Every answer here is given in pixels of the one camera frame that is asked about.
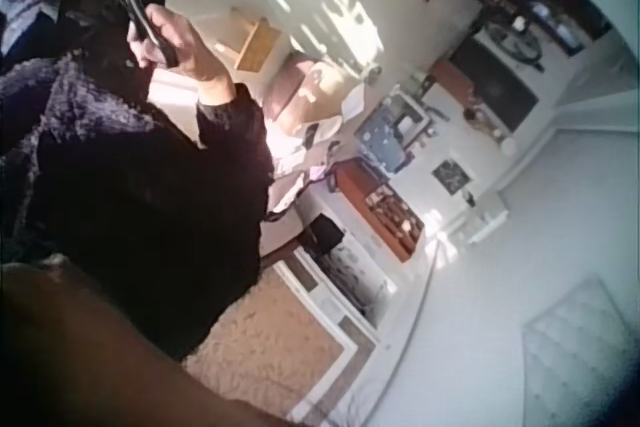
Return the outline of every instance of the hand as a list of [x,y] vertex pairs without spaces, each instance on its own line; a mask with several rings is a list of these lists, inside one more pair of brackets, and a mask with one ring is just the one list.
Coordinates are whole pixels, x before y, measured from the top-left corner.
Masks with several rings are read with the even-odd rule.
[[[235,85],[229,71],[205,45],[198,31],[186,17],[160,5],[150,4],[145,9],[149,20],[176,49],[176,70],[199,82],[200,101],[206,105],[223,105],[236,96]],[[131,23],[127,41],[141,68],[149,65],[162,67],[164,56],[149,39],[141,40]]]

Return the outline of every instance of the beige carpet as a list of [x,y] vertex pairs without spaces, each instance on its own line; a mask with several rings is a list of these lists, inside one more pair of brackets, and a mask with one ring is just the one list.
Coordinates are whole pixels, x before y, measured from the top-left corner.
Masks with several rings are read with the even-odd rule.
[[285,417],[341,353],[342,346],[270,268],[184,365],[224,397]]

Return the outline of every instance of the clothing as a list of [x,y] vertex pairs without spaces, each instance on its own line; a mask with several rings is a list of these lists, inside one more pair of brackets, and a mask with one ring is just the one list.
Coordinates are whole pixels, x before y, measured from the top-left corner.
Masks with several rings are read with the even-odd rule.
[[62,253],[174,359],[258,278],[260,108],[199,106],[197,147],[145,102],[118,0],[0,0],[2,260]]

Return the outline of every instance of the woman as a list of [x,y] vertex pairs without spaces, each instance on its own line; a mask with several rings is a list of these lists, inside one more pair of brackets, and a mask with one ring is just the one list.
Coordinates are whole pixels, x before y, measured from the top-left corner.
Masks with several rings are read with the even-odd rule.
[[0,0],[2,260],[64,254],[151,342],[190,353],[258,278],[272,177],[260,109],[181,16],[196,146],[145,101],[159,60],[120,0]]

